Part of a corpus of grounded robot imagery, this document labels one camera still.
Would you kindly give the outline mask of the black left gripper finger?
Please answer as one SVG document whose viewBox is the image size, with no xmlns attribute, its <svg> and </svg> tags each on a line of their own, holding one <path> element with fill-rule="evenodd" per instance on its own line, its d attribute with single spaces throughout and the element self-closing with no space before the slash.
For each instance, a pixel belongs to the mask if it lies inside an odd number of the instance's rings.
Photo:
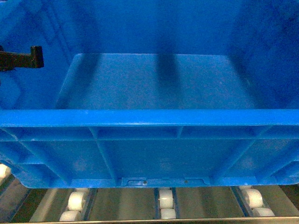
<svg viewBox="0 0 299 224">
<path fill-rule="evenodd" d="M 0 70 L 10 71 L 15 68 L 38 69 L 44 67 L 43 49 L 41 46 L 31 46 L 30 53 L 5 51 L 0 47 Z"/>
</svg>

